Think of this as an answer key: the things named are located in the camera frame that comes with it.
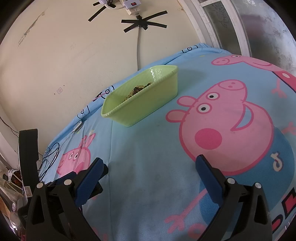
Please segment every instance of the blue gripper pad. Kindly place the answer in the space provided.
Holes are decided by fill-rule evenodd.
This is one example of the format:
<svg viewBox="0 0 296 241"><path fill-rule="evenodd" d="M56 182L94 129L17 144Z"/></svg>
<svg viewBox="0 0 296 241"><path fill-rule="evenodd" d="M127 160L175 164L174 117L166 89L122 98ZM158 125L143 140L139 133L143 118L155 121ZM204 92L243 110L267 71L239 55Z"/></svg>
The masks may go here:
<svg viewBox="0 0 296 241"><path fill-rule="evenodd" d="M104 163L102 159L96 158L91 166L87 175L76 189L74 202L77 207L86 203L103 173Z"/></svg>
<svg viewBox="0 0 296 241"><path fill-rule="evenodd" d="M217 203L219 207L223 204L223 188L217 178L214 176L203 156L199 155L195 161L195 168L210 195L211 200Z"/></svg>

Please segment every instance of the pig head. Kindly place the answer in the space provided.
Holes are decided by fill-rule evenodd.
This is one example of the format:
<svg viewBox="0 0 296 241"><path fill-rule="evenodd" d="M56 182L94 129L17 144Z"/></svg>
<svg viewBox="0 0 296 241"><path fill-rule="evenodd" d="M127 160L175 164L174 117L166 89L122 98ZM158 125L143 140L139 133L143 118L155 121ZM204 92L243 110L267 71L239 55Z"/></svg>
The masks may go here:
<svg viewBox="0 0 296 241"><path fill-rule="evenodd" d="M246 98L247 88L243 82L225 80L197 99L180 97L177 103L189 109L171 110L166 120L180 122L180 142L193 161L203 154L224 175L237 175L255 166L273 140L270 116ZM250 110L250 121L240 126L246 109Z"/></svg>
<svg viewBox="0 0 296 241"><path fill-rule="evenodd" d="M85 170L89 167L91 152L88 149L88 146L91 144L95 136L95 133L89 137L84 136L77 148L62 155L57 168L57 173L60 176L64 176L72 171L75 171L78 174L81 170Z"/></svg>

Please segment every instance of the wall stain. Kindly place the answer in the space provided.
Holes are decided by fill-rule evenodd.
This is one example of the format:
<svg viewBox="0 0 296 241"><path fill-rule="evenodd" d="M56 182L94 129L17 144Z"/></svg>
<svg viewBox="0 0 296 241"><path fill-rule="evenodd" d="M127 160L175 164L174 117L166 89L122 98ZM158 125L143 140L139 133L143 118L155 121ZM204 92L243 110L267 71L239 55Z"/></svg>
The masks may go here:
<svg viewBox="0 0 296 241"><path fill-rule="evenodd" d="M24 41L25 37L27 36L27 34L30 32L31 28L34 27L35 23L37 22L37 20L40 18L40 16L44 16L45 15L45 11L46 9L36 18L36 20L31 24L31 26L27 29L27 31L23 34L23 36L21 37L21 39L18 42L18 46L21 45L21 43Z"/></svg>

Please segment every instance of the metal bolt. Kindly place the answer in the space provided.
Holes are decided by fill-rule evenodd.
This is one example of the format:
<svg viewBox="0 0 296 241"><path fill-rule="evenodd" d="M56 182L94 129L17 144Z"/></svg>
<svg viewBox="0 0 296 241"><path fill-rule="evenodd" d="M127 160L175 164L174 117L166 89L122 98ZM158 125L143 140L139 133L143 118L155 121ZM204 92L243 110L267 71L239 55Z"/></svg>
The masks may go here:
<svg viewBox="0 0 296 241"><path fill-rule="evenodd" d="M257 188L261 188L262 185L261 185L260 183L255 183L255 187L257 187Z"/></svg>
<svg viewBox="0 0 296 241"><path fill-rule="evenodd" d="M67 180L64 181L64 184L65 184L66 186L71 185L71 183L72 183L72 180L71 180L71 179L67 179Z"/></svg>
<svg viewBox="0 0 296 241"><path fill-rule="evenodd" d="M38 183L37 184L37 188L42 188L43 187L43 183Z"/></svg>
<svg viewBox="0 0 296 241"><path fill-rule="evenodd" d="M235 180L233 179L233 178L227 178L227 182L229 183L229 184L235 184Z"/></svg>

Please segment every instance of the pig eye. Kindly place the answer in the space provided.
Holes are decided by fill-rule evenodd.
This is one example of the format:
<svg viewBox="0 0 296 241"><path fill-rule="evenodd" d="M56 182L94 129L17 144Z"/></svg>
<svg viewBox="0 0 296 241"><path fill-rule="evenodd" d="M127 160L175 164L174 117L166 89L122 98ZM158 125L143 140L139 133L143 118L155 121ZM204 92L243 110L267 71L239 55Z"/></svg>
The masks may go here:
<svg viewBox="0 0 296 241"><path fill-rule="evenodd" d="M207 95L207 99L209 99L209 100L215 100L215 99L217 99L219 97L220 97L220 95L218 93L216 93L216 92L209 93Z"/></svg>
<svg viewBox="0 0 296 241"><path fill-rule="evenodd" d="M208 113L211 109L212 109L212 107L209 104L206 104L206 103L200 104L196 108L197 112L199 112L201 114Z"/></svg>

